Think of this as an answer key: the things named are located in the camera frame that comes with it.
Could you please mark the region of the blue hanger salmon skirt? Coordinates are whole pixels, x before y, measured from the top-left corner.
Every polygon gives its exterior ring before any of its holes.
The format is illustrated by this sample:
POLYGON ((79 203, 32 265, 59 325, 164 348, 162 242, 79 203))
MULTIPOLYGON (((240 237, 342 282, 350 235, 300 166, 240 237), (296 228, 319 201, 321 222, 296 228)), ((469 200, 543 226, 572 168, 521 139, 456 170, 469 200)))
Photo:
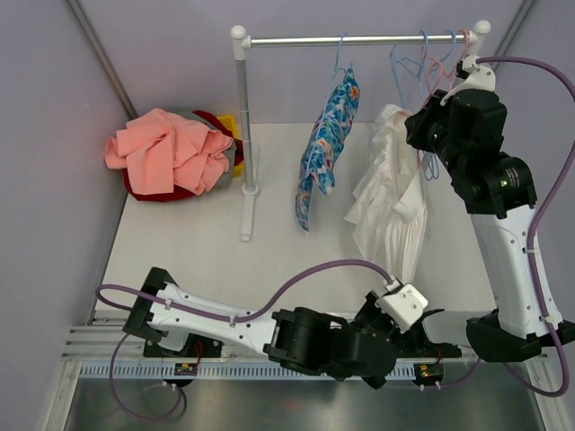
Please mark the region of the blue hanger salmon skirt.
MULTIPOLYGON (((453 30, 446 31, 446 34, 450 35, 451 47, 440 59, 436 59, 429 54, 429 35, 425 31, 421 33, 425 42, 425 48, 423 49, 422 59, 420 61, 422 66, 422 75, 420 76, 422 80, 420 82, 423 84, 421 107, 424 107, 429 97, 439 87, 441 81, 447 78, 444 62, 451 56, 455 49, 456 33, 453 30)), ((439 178, 438 160, 434 154, 420 150, 420 167, 422 168, 423 177, 426 181, 433 181, 439 178)))

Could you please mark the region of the blue wire hanger grey skirt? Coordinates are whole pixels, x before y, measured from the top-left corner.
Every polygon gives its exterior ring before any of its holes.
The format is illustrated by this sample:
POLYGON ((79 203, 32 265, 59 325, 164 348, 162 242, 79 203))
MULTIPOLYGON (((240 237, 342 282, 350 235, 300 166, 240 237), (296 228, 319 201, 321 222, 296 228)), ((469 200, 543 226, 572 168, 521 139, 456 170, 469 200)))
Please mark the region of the blue wire hanger grey skirt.
POLYGON ((420 62, 402 52, 399 45, 394 45, 389 54, 395 88, 399 97, 400 106, 409 108, 409 99, 406 97, 404 80, 411 78, 419 81, 420 62))

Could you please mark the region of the white pleated skirt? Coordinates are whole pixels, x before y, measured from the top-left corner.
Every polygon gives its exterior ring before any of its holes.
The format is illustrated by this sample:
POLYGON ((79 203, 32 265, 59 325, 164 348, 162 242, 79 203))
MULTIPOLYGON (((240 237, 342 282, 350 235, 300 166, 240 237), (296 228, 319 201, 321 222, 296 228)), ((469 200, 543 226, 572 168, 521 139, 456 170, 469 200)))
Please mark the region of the white pleated skirt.
POLYGON ((403 282, 415 278, 428 219, 420 162, 406 141, 410 115, 387 104, 376 116, 370 164, 345 216, 354 225, 353 239, 362 257, 403 282))

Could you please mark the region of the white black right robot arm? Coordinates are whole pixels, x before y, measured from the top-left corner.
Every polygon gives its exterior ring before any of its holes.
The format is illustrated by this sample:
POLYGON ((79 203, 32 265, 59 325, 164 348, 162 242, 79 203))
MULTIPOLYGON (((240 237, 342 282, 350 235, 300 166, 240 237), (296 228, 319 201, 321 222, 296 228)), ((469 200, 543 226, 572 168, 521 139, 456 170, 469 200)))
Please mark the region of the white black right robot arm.
POLYGON ((527 164, 502 152, 507 108, 494 92, 436 90, 405 121, 407 143, 434 154, 471 217, 494 311, 467 320, 470 347, 490 363, 519 363, 553 343, 537 301, 527 233, 537 196, 527 164))

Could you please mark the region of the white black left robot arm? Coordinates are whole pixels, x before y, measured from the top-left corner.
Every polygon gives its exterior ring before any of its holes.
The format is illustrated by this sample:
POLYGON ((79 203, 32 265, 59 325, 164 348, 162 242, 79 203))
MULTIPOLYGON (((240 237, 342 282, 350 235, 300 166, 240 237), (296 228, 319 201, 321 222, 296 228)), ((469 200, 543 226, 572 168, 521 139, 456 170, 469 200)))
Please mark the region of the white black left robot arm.
POLYGON ((338 381, 359 377, 379 389, 428 305, 413 285, 393 279, 382 291, 369 292, 351 320, 305 307, 253 311, 192 295, 166 270, 152 268, 123 330, 163 345, 174 356, 191 352, 194 335, 237 342, 300 374, 338 381))

